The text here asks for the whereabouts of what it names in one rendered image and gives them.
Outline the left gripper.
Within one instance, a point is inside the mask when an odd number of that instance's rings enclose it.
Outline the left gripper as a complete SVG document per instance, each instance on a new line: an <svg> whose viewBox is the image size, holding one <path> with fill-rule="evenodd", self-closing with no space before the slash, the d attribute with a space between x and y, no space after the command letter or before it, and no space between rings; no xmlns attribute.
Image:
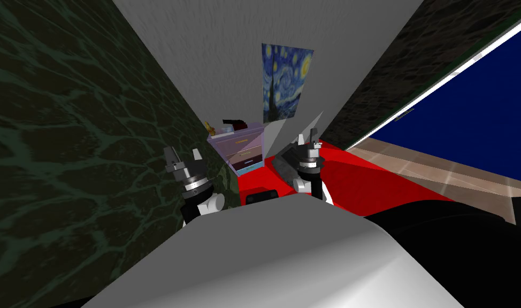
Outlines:
<svg viewBox="0 0 521 308"><path fill-rule="evenodd" d="M180 161L174 147L165 147L166 171L182 185L183 198L210 198L213 184L206 175L206 163L198 148L193 149L194 160Z"/></svg>

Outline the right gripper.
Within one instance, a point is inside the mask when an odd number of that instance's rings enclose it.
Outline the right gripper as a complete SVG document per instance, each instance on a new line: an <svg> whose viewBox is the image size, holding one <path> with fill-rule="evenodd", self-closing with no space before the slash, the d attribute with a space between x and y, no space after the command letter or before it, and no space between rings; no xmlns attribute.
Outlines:
<svg viewBox="0 0 521 308"><path fill-rule="evenodd" d="M303 134L299 134L297 137L299 176L313 176L319 174L323 168L324 158L319 153L323 143L317 142L317 128L310 129L309 141L309 143L305 143Z"/></svg>

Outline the dark grey ribbed slab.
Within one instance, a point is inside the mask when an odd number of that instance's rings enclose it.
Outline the dark grey ribbed slab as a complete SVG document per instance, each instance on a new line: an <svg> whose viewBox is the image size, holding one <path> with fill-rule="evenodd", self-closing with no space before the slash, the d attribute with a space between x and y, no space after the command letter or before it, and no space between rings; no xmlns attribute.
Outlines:
<svg viewBox="0 0 521 308"><path fill-rule="evenodd" d="M277 174L282 178L283 182L289 185L291 188L293 187L293 180L298 178L298 172L296 166L290 164L284 158L284 154L293 148L294 144L290 143L286 145L281 151L279 151L272 160L272 166L274 167Z"/></svg>

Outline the blue starry night painting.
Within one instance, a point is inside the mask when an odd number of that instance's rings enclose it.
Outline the blue starry night painting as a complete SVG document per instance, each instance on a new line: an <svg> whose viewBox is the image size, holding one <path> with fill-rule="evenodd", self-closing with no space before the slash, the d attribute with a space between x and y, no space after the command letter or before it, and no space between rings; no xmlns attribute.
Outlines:
<svg viewBox="0 0 521 308"><path fill-rule="evenodd" d="M262 44L263 123L295 116L314 51Z"/></svg>

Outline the lilac chest of drawers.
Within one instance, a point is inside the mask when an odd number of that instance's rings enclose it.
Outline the lilac chest of drawers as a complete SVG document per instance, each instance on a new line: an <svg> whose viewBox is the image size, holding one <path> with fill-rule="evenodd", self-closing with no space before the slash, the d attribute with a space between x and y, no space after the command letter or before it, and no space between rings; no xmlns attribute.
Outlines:
<svg viewBox="0 0 521 308"><path fill-rule="evenodd" d="M247 126L206 139L238 177L264 166L264 126L258 122Z"/></svg>

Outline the red rug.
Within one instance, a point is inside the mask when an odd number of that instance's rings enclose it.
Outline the red rug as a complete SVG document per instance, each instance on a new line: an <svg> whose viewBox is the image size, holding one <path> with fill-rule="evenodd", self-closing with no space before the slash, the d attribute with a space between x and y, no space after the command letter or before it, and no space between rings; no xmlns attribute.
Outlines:
<svg viewBox="0 0 521 308"><path fill-rule="evenodd" d="M420 200L447 200L411 180L343 151L327 142L320 155L325 159L321 178L335 206L356 215L367 216L405 203ZM267 190L276 190L279 197L295 194L272 166L273 157L265 165L238 177L240 201Z"/></svg>

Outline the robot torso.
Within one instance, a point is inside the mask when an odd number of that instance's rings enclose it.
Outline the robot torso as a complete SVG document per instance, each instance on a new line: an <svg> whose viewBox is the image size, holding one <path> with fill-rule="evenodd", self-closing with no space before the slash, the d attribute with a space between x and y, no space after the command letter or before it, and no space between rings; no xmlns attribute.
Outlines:
<svg viewBox="0 0 521 308"><path fill-rule="evenodd" d="M195 218L83 308L463 308L376 224L305 194Z"/></svg>

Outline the dark blue window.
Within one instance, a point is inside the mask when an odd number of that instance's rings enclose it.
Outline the dark blue window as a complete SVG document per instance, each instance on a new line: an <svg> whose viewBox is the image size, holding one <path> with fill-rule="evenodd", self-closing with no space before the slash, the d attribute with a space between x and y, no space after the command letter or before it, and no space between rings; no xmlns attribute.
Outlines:
<svg viewBox="0 0 521 308"><path fill-rule="evenodd" d="M521 181L521 21L369 138Z"/></svg>

